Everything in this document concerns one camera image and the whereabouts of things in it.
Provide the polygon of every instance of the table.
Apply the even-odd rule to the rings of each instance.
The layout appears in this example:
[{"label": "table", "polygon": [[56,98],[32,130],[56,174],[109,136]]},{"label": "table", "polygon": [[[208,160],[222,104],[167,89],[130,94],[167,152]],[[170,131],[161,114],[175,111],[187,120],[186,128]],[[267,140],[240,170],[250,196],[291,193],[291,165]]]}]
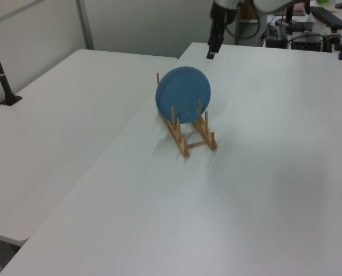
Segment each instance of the table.
[{"label": "table", "polygon": [[[342,9],[336,9],[335,8],[335,4],[340,3],[340,2],[342,2],[342,1],[341,0],[331,0],[329,3],[319,4],[316,2],[316,0],[311,0],[310,6],[319,6],[319,7],[324,7],[328,10],[333,10],[333,11],[335,11],[334,15],[342,20]],[[270,23],[273,20],[273,24],[274,24],[275,20],[280,19],[280,17],[278,17],[278,16],[276,16],[274,19],[273,19],[273,17],[274,16],[267,16],[267,23]],[[293,17],[293,19],[296,21],[303,21],[302,18],[303,17]],[[312,14],[310,14],[308,18],[313,19],[315,22],[313,24],[313,30],[311,32],[319,33],[321,35],[332,35],[333,34],[333,33],[331,33],[331,29],[329,27],[327,27],[324,23],[322,23],[321,21],[316,19]],[[337,33],[342,35],[342,30],[338,30]]]},{"label": "table", "polygon": [[209,79],[216,151],[185,159],[153,92],[1,276],[342,275],[342,61],[207,49],[175,67]]},{"label": "table", "polygon": [[34,233],[175,62],[80,50],[0,106],[0,240]]}]

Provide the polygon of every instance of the black box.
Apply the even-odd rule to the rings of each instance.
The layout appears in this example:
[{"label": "black box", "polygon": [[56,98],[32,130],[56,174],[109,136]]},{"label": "black box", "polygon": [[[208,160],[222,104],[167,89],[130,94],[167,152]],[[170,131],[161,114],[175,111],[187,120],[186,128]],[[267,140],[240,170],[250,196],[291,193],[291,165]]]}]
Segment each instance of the black box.
[{"label": "black box", "polygon": [[291,49],[303,50],[303,51],[321,51],[322,37],[318,33],[311,32],[294,32],[292,34]]},{"label": "black box", "polygon": [[274,26],[277,30],[277,36],[270,33],[269,25],[266,28],[266,47],[267,48],[287,48],[287,30],[285,26]]}]

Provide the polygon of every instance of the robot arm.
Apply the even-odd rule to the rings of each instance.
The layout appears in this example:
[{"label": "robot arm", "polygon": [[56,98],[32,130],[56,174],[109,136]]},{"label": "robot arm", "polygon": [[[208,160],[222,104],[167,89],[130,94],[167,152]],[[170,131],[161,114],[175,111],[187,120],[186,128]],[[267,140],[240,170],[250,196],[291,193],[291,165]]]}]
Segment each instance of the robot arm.
[{"label": "robot arm", "polygon": [[[259,14],[272,14],[278,12],[295,3],[305,0],[245,0],[248,1],[253,9]],[[227,25],[231,24],[235,18],[239,8],[243,5],[244,0],[214,0],[210,17],[212,18],[212,29],[208,41],[209,51],[208,59],[213,59],[215,53],[219,52],[223,39],[224,30]]]}]

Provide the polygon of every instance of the gray wall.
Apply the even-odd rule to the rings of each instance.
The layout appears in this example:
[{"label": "gray wall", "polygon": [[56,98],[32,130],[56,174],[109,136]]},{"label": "gray wall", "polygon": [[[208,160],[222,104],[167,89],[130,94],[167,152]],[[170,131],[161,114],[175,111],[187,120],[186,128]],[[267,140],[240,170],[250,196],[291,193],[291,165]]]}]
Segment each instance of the gray wall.
[{"label": "gray wall", "polygon": [[[209,38],[212,0],[80,2],[96,50],[179,58],[191,42],[205,43]],[[233,41],[225,36],[225,44]]]},{"label": "gray wall", "polygon": [[77,49],[85,43],[75,0],[44,0],[0,22],[0,60],[14,93]]}]

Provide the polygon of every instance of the blue plate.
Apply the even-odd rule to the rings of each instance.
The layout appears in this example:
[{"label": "blue plate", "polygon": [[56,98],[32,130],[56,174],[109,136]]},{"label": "blue plate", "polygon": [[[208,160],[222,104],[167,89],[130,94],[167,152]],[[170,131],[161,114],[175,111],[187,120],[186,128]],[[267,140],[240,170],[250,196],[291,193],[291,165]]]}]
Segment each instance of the blue plate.
[{"label": "blue plate", "polygon": [[172,122],[172,106],[175,118],[181,124],[187,124],[199,117],[201,100],[202,113],[210,101],[210,84],[206,76],[194,67],[178,67],[162,77],[156,93],[155,103],[160,114]]}]

